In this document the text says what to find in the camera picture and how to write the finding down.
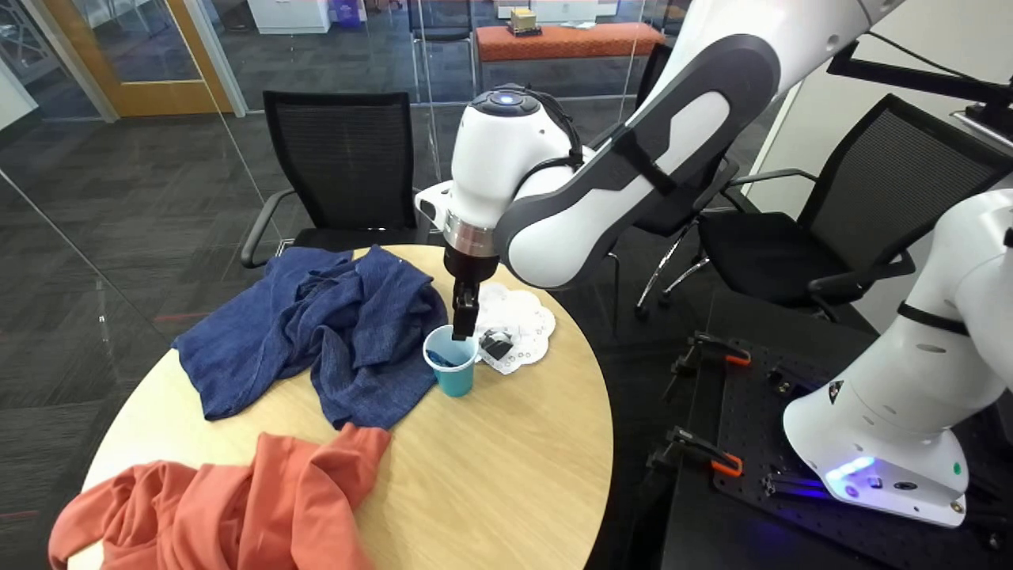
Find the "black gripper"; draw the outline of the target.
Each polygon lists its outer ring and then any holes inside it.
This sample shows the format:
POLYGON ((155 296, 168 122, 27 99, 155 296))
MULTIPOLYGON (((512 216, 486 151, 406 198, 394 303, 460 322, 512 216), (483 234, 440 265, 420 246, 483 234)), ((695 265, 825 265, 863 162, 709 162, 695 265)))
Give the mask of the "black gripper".
POLYGON ((453 276, 453 339, 469 339, 478 328, 478 284, 497 272, 497 261, 447 246, 442 269, 453 276))

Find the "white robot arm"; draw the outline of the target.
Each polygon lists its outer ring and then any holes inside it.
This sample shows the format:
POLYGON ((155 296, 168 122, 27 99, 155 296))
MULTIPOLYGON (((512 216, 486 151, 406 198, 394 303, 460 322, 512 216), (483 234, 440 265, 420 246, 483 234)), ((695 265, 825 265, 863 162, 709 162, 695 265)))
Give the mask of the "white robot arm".
MULTIPOLYGON (((901 241, 872 261, 845 252, 887 232, 890 202, 851 223, 699 205, 747 122, 900 5, 695 0, 645 102, 595 150, 576 144, 532 88, 497 87, 471 99, 453 174, 416 198, 447 241, 453 329, 465 337, 478 322, 492 263, 530 284, 568 284, 654 205, 693 219, 712 261, 741 261, 811 296, 900 269, 901 241)), ((930 253, 913 269, 915 284, 887 334, 786 405, 783 433, 828 498, 944 530, 964 524, 968 473, 954 428, 1013 383, 1010 229, 1010 188, 929 205, 915 232, 930 253)))

